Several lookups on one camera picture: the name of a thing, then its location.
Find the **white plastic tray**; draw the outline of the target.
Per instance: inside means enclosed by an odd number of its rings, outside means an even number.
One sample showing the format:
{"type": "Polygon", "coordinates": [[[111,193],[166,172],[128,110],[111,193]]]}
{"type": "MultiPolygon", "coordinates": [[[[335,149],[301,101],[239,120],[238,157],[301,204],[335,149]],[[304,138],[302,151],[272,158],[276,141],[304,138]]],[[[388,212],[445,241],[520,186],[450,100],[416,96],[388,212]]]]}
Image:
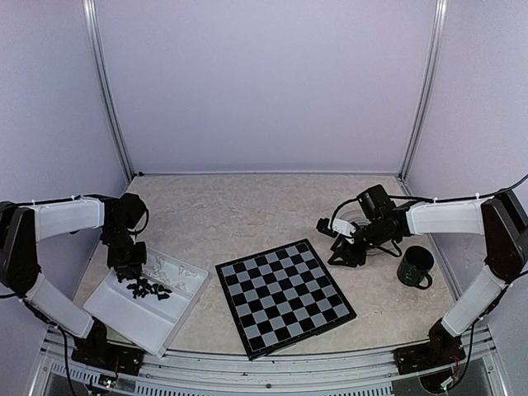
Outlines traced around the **white plastic tray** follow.
{"type": "Polygon", "coordinates": [[[143,272],[140,277],[162,284],[172,291],[169,299],[154,295],[133,299],[126,289],[128,282],[119,283],[115,272],[109,273],[83,304],[83,308],[107,327],[133,342],[151,355],[162,357],[195,307],[209,283],[208,271],[149,248],[149,254],[160,253],[179,261],[198,275],[198,281],[188,291],[181,291],[156,281],[143,272]]]}

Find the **black white chessboard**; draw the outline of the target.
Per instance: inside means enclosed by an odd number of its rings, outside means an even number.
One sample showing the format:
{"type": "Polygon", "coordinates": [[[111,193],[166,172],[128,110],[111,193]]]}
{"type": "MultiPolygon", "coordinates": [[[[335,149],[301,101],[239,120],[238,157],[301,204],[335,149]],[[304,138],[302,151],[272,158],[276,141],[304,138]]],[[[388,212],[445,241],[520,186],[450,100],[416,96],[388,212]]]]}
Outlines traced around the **black white chessboard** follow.
{"type": "Polygon", "coordinates": [[[215,270],[250,361],[356,318],[307,238],[219,264],[215,270]]]}

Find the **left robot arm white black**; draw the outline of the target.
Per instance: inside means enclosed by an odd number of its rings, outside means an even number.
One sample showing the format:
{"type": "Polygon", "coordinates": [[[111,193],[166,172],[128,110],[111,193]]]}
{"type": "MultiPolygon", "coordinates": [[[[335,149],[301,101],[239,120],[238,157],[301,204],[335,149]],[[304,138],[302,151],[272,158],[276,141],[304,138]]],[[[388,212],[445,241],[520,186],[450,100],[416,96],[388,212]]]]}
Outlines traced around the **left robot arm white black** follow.
{"type": "Polygon", "coordinates": [[[72,196],[58,200],[1,204],[1,282],[41,321],[72,337],[66,357],[116,374],[137,375],[144,352],[107,340],[106,325],[52,285],[38,262],[38,242],[85,229],[101,230],[107,265],[118,280],[136,281],[147,260],[146,245],[135,241],[145,203],[136,194],[72,196]]]}

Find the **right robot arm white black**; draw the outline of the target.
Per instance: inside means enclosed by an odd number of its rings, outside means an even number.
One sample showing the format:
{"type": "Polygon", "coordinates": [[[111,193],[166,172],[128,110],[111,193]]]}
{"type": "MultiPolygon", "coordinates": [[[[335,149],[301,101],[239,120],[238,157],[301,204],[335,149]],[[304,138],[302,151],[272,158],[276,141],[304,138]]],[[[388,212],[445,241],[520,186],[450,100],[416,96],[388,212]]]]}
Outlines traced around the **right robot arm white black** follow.
{"type": "Polygon", "coordinates": [[[366,225],[336,214],[321,218],[316,229],[335,240],[329,264],[363,266],[368,251],[417,235],[477,234],[486,243],[481,272],[430,328],[427,341],[395,350],[398,372],[403,375],[469,359],[462,334],[493,311],[511,283],[527,273],[527,214],[511,187],[448,199],[404,196],[401,205],[398,199],[375,185],[354,199],[368,220],[366,225]]]}

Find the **pile of white chess pieces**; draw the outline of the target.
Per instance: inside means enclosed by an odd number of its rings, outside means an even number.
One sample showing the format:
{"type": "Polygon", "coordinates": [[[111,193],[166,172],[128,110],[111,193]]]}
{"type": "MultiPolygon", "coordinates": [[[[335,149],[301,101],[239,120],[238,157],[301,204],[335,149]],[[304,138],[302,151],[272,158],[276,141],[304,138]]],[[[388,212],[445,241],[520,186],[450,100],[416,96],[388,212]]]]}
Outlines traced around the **pile of white chess pieces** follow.
{"type": "Polygon", "coordinates": [[[187,265],[167,259],[160,253],[148,255],[143,273],[181,291],[190,290],[191,286],[198,281],[197,273],[189,269],[187,265]]]}

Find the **pile of black chess pieces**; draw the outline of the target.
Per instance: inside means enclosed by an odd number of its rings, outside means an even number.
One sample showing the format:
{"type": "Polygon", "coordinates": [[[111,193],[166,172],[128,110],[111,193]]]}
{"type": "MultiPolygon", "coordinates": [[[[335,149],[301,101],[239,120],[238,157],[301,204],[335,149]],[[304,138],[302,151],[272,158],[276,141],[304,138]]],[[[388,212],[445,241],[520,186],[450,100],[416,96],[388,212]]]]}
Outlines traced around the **pile of black chess pieces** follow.
{"type": "Polygon", "coordinates": [[[165,300],[169,299],[172,294],[172,291],[167,287],[164,287],[162,284],[149,282],[142,277],[133,278],[120,273],[118,273],[116,277],[119,283],[122,283],[123,281],[128,282],[126,289],[132,292],[133,299],[143,299],[147,295],[154,295],[158,300],[165,300]]]}

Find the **grey spiral collapsible bowl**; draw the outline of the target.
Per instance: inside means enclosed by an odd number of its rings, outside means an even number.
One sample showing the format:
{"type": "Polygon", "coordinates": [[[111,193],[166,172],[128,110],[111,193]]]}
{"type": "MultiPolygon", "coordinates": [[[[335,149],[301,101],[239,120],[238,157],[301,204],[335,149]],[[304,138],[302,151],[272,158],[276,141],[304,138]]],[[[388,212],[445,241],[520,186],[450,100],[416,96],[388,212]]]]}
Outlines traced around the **grey spiral collapsible bowl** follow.
{"type": "MultiPolygon", "coordinates": [[[[338,214],[337,214],[337,217],[335,218],[334,220],[334,223],[335,222],[339,222],[340,220],[342,221],[346,221],[350,224],[352,223],[355,223],[357,224],[357,228],[360,228],[360,227],[363,227],[363,226],[366,226],[368,224],[370,224],[370,221],[365,217],[365,215],[363,214],[362,210],[347,210],[347,211],[340,211],[338,214]]],[[[337,251],[337,249],[339,247],[344,247],[345,243],[344,242],[341,242],[338,247],[336,247],[335,251],[337,251]]],[[[365,252],[366,253],[366,256],[367,257],[370,257],[370,256],[377,256],[377,255],[380,255],[382,252],[378,249],[371,249],[371,250],[368,250],[365,252]]]]}

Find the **dark green mug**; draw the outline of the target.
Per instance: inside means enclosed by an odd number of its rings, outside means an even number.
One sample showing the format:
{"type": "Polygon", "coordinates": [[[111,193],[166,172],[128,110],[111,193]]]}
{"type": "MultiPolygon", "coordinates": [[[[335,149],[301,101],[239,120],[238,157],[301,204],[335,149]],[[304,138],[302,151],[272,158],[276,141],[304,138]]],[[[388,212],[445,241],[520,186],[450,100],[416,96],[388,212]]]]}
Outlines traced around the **dark green mug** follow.
{"type": "Polygon", "coordinates": [[[427,290],[432,286],[430,271],[434,267],[434,257],[422,246],[411,246],[405,251],[398,265],[397,277],[408,287],[427,290]]]}

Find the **aluminium front frame rail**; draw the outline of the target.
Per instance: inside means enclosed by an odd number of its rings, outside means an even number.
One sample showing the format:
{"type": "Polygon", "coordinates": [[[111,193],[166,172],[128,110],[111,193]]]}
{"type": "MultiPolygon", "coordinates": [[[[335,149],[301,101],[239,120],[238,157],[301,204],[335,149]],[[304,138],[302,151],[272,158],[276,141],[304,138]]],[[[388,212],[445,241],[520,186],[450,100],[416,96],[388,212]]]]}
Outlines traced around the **aluminium front frame rail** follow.
{"type": "Polygon", "coordinates": [[[64,361],[61,334],[50,330],[37,357],[30,395],[391,395],[424,394],[429,373],[400,374],[394,346],[329,354],[246,356],[170,350],[162,358],[146,355],[137,375],[111,374],[64,361]]]}

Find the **left aluminium corner post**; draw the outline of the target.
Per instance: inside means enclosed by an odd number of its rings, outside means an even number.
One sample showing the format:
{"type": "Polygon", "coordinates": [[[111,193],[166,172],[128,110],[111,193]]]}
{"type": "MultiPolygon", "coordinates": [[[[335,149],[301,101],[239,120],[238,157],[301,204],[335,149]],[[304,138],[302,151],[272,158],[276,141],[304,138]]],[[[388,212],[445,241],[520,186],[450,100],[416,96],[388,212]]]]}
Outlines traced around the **left aluminium corner post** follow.
{"type": "Polygon", "coordinates": [[[102,46],[101,32],[97,18],[97,4],[94,0],[83,0],[82,8],[84,12],[87,35],[90,41],[92,57],[95,64],[97,81],[101,92],[103,107],[111,131],[111,137],[115,145],[115,150],[120,162],[121,169],[127,182],[132,182],[134,169],[126,147],[125,138],[122,134],[116,106],[111,93],[111,85],[106,71],[106,63],[102,46]]]}

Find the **aluminium corner post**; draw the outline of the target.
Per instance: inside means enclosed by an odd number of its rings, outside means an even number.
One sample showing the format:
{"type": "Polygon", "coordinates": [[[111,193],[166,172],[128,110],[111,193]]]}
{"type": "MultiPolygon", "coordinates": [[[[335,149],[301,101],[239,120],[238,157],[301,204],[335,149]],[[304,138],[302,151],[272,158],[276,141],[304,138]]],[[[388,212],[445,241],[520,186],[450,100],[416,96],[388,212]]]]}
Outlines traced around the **aluminium corner post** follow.
{"type": "Polygon", "coordinates": [[[417,103],[417,110],[412,122],[412,131],[408,141],[408,146],[403,157],[403,163],[399,171],[399,179],[405,183],[412,170],[414,159],[417,155],[417,149],[424,123],[427,117],[427,110],[433,92],[437,64],[440,58],[442,39],[446,24],[446,14],[448,8],[447,0],[437,0],[435,14],[433,18],[431,39],[429,50],[427,52],[427,61],[424,77],[422,80],[422,87],[417,103]]]}
{"type": "Polygon", "coordinates": [[[111,131],[111,137],[115,145],[115,150],[120,162],[121,169],[127,182],[132,182],[134,169],[126,147],[125,138],[122,134],[116,106],[111,93],[111,85],[106,71],[106,63],[102,46],[101,32],[97,18],[97,4],[94,0],[83,0],[82,8],[84,12],[87,35],[90,41],[92,57],[95,64],[97,81],[101,92],[103,107],[111,131]]]}

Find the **right aluminium corner post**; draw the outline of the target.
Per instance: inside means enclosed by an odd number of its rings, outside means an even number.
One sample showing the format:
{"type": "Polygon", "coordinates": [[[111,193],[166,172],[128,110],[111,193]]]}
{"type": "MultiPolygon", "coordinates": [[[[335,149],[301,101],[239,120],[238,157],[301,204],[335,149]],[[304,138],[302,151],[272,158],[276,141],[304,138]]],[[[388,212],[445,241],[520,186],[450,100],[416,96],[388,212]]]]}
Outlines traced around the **right aluminium corner post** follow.
{"type": "Polygon", "coordinates": [[[412,122],[412,131],[408,141],[408,146],[403,157],[403,163],[399,171],[399,179],[405,183],[412,170],[414,159],[417,155],[417,149],[424,123],[427,117],[427,110],[433,92],[437,64],[440,58],[442,39],[446,24],[446,14],[448,8],[447,0],[437,0],[435,14],[433,18],[431,39],[429,50],[427,52],[427,61],[424,77],[422,80],[422,87],[417,103],[417,110],[412,122]]]}

